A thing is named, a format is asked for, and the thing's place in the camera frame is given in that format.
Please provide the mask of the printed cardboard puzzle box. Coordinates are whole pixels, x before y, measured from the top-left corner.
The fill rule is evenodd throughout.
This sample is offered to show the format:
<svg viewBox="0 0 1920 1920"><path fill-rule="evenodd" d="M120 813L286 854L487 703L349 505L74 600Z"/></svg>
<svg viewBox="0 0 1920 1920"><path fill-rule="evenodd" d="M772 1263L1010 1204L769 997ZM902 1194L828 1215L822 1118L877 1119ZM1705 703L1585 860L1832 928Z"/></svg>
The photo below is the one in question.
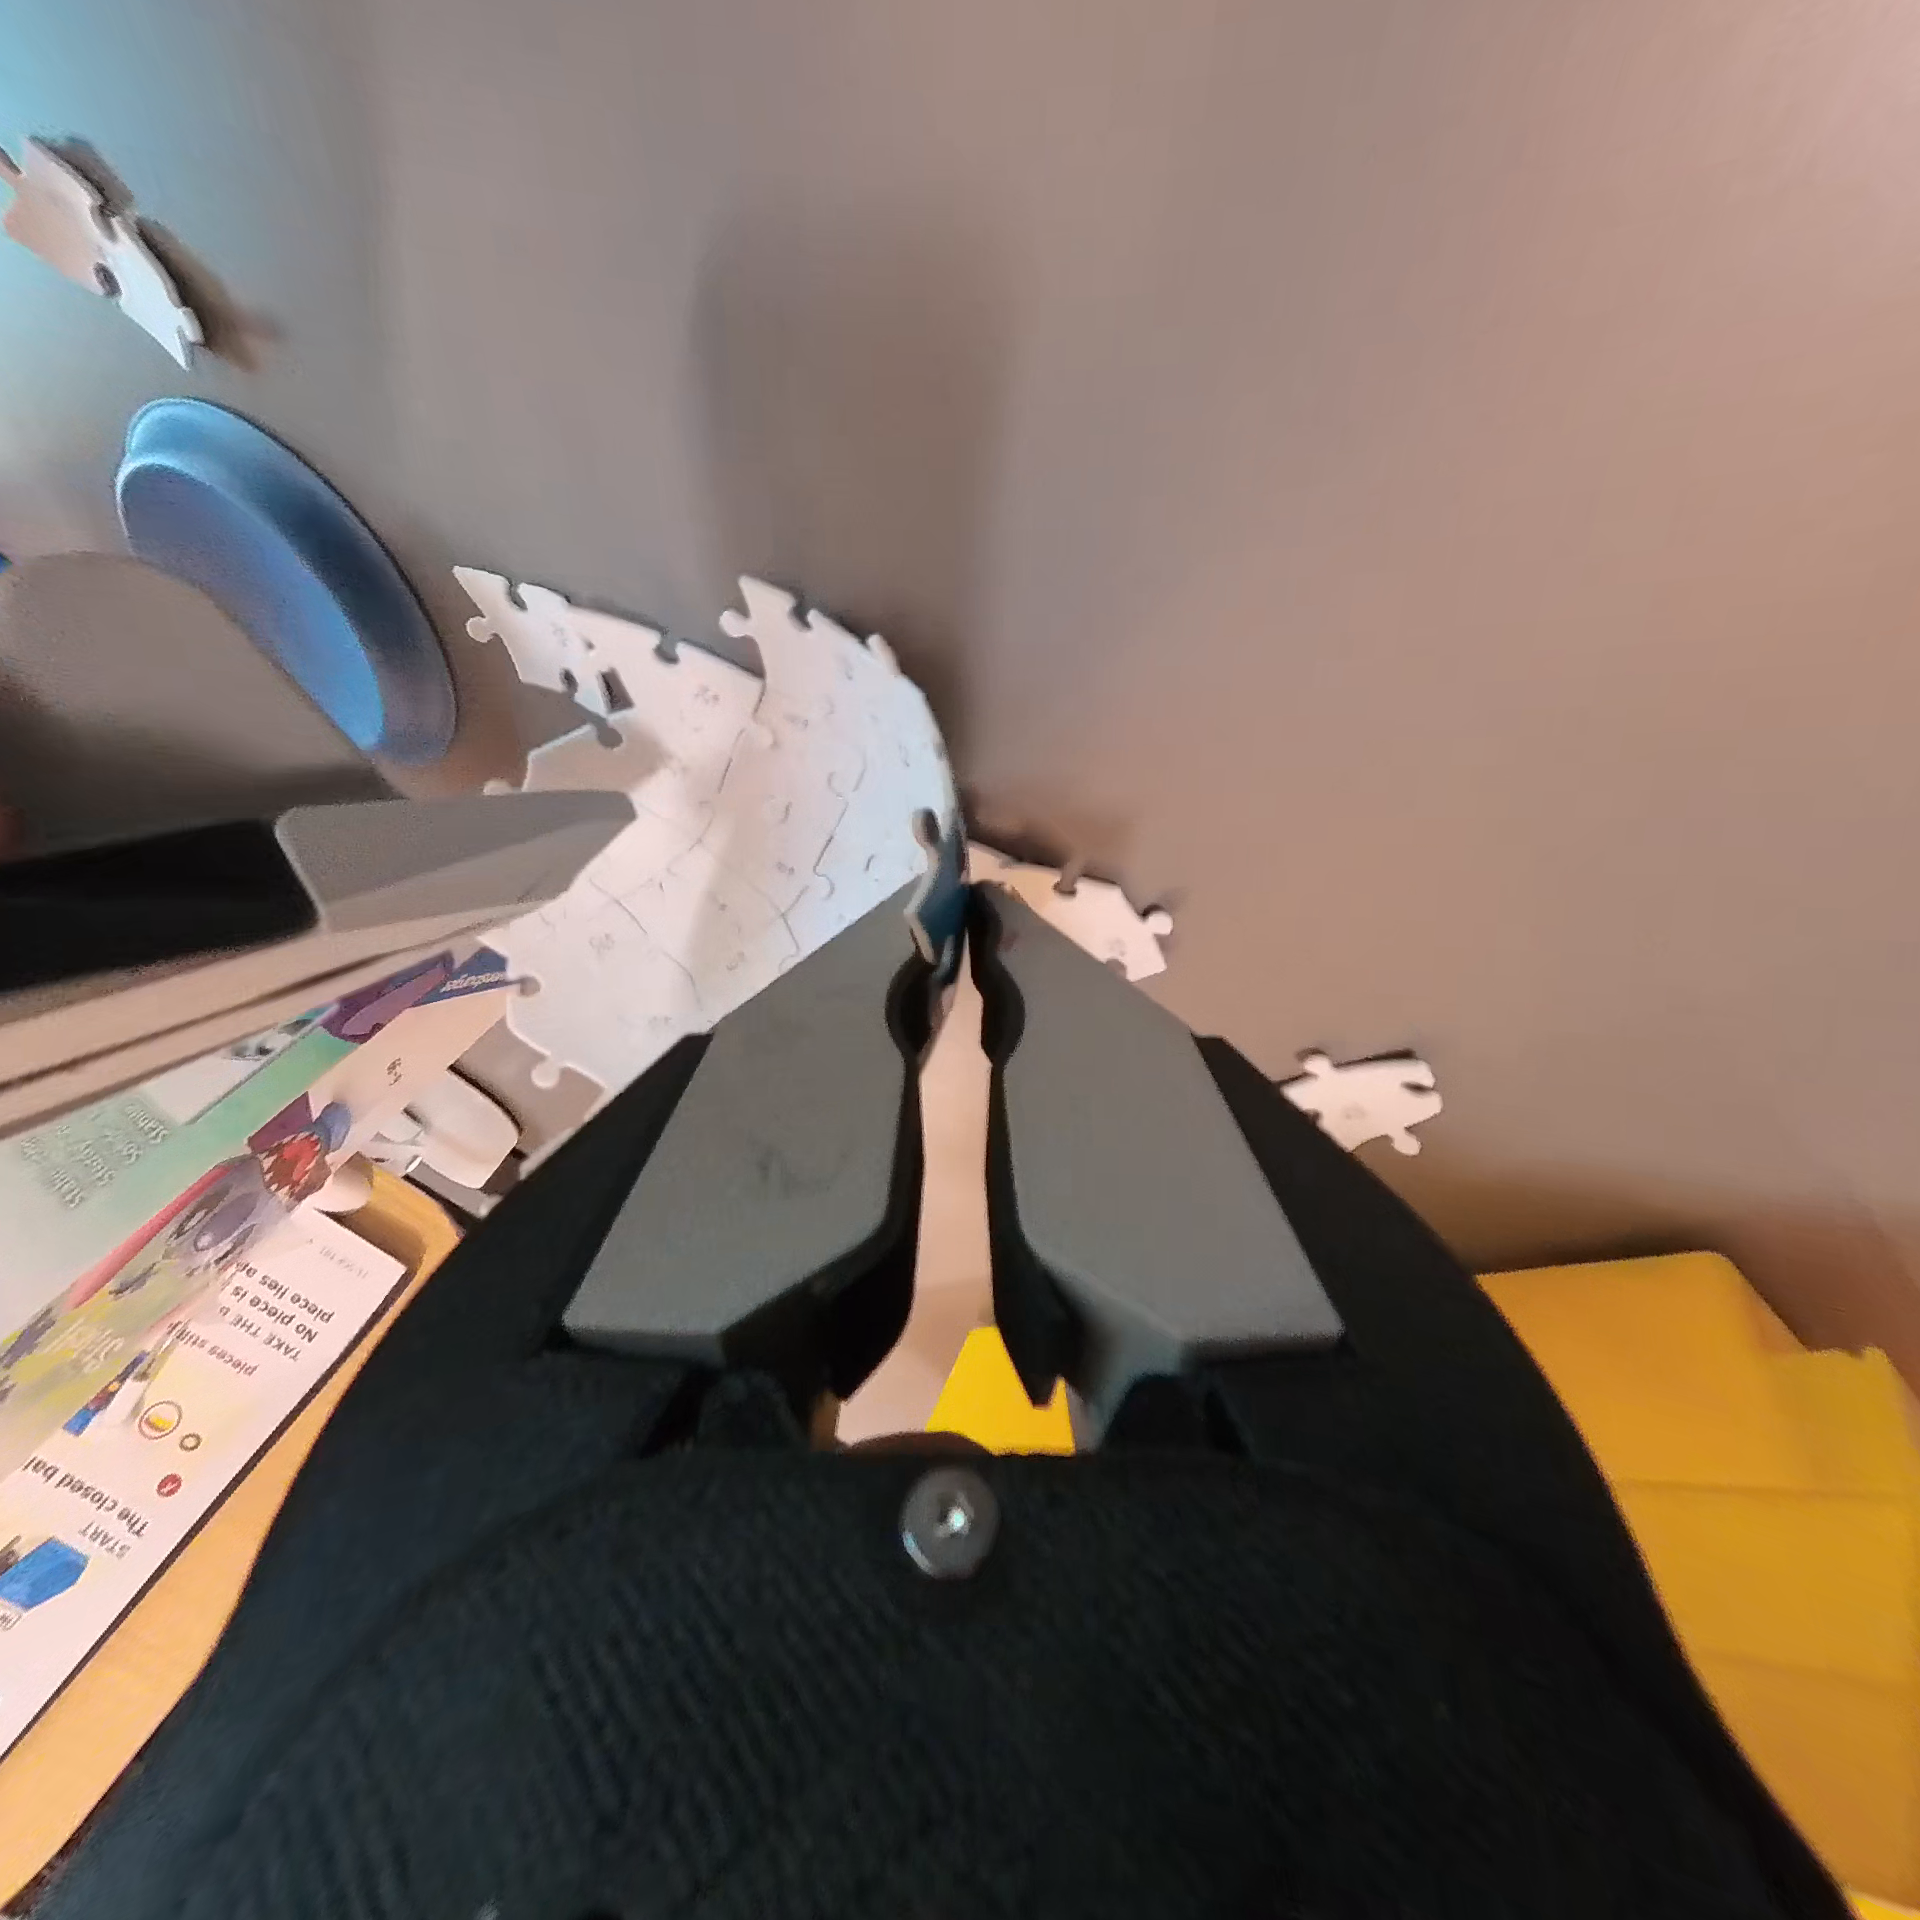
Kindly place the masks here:
<svg viewBox="0 0 1920 1920"><path fill-rule="evenodd" d="M344 999L2 1143L2 1466L210 1309L236 1270L496 1023L494 948Z"/></svg>

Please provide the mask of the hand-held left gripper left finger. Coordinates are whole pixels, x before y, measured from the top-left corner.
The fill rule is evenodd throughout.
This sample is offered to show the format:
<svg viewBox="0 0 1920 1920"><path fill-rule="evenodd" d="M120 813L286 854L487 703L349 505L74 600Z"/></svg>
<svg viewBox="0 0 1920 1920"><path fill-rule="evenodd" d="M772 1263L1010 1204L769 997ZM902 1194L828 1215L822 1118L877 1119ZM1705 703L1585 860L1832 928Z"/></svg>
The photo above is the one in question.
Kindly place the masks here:
<svg viewBox="0 0 1920 1920"><path fill-rule="evenodd" d="M921 1229L921 1064L944 1000L890 896L727 1015L633 1174L565 1330L850 1398L900 1337Z"/></svg>

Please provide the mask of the blue round plastic dish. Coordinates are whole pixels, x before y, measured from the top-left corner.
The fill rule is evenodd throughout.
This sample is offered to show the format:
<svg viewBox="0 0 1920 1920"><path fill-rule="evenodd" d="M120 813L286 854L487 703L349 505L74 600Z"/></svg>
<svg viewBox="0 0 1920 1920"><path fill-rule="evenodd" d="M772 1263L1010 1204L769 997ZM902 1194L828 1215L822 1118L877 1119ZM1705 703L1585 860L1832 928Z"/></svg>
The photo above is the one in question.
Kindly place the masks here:
<svg viewBox="0 0 1920 1920"><path fill-rule="evenodd" d="M438 761L460 725L440 638L351 502L247 416L156 397L112 480L135 559L196 588L362 754Z"/></svg>

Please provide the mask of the white puzzle piece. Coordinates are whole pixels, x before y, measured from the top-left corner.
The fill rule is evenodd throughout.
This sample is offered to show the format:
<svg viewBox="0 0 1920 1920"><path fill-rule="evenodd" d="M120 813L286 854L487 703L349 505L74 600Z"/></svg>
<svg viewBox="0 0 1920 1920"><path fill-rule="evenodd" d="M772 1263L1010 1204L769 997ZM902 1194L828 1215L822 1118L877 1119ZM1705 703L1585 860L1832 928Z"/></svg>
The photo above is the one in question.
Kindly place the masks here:
<svg viewBox="0 0 1920 1920"><path fill-rule="evenodd" d="M1406 1159L1421 1153L1418 1129L1445 1111L1434 1069L1402 1049L1351 1060L1303 1052L1277 1093L1342 1149L1384 1145Z"/></svg>
<svg viewBox="0 0 1920 1920"><path fill-rule="evenodd" d="M1046 863L967 840L968 878L1026 905L1108 968L1140 982L1167 968L1173 914L1135 905L1112 879L1077 878Z"/></svg>
<svg viewBox="0 0 1920 1920"><path fill-rule="evenodd" d="M33 137L17 152L2 150L2 178L7 238L104 300L190 369L206 343L201 317L136 216Z"/></svg>

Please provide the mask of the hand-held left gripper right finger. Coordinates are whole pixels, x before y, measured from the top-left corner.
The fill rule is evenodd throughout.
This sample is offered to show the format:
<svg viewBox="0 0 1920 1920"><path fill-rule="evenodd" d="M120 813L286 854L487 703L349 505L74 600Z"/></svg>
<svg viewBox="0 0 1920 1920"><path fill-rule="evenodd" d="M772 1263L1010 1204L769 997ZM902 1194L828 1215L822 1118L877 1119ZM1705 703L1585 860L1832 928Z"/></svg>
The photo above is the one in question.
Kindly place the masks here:
<svg viewBox="0 0 1920 1920"><path fill-rule="evenodd" d="M1192 1031L997 884L967 950L992 1066L997 1333L1036 1404L1328 1353L1342 1316Z"/></svg>

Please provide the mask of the yellow plastic bin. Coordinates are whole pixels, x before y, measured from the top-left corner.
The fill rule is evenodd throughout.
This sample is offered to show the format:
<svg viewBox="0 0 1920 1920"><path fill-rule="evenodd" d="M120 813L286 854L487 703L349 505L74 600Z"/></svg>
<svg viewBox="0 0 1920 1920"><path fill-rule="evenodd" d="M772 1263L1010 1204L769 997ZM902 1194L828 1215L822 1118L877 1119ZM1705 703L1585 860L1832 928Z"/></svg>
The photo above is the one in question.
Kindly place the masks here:
<svg viewBox="0 0 1920 1920"><path fill-rule="evenodd" d="M1481 1276L1761 1783L1857 1916L1918 1905L1914 1404L1722 1254Z"/></svg>

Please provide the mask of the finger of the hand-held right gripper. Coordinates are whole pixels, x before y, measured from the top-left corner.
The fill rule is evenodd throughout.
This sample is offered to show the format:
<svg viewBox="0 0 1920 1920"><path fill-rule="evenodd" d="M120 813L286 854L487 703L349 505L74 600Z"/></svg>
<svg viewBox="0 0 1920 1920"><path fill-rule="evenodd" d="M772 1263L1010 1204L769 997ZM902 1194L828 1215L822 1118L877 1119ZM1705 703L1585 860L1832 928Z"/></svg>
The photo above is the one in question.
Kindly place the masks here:
<svg viewBox="0 0 1920 1920"><path fill-rule="evenodd" d="M2 988L445 916L492 926L565 893L633 821L596 789L367 799L9 860Z"/></svg>
<svg viewBox="0 0 1920 1920"><path fill-rule="evenodd" d="M206 950L2 997L2 1129L21 1133L332 1004L519 914L466 908Z"/></svg>

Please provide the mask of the partly built white puzzle ball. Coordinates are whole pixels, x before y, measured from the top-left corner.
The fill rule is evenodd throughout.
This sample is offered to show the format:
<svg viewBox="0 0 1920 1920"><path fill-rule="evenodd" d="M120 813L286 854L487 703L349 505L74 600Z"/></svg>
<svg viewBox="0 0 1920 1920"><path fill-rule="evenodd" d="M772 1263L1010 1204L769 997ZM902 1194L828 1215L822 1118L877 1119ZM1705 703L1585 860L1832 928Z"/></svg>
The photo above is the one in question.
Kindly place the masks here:
<svg viewBox="0 0 1920 1920"><path fill-rule="evenodd" d="M944 736L880 636L741 577L719 615L751 646L735 663L537 582L452 575L468 636L582 712L496 790L631 805L561 896L492 937L524 988L508 1029L532 1087L621 1089L952 847Z"/></svg>

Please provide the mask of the white instruction leaflet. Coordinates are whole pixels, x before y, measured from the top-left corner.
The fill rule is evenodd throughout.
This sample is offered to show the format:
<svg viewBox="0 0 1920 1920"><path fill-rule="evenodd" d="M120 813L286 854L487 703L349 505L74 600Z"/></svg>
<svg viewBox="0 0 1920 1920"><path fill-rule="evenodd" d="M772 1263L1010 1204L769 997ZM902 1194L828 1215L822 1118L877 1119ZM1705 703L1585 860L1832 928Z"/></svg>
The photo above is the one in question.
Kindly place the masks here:
<svg viewBox="0 0 1920 1920"><path fill-rule="evenodd" d="M298 1215L204 1308L141 1335L5 1479L9 1752L408 1278L334 1215Z"/></svg>

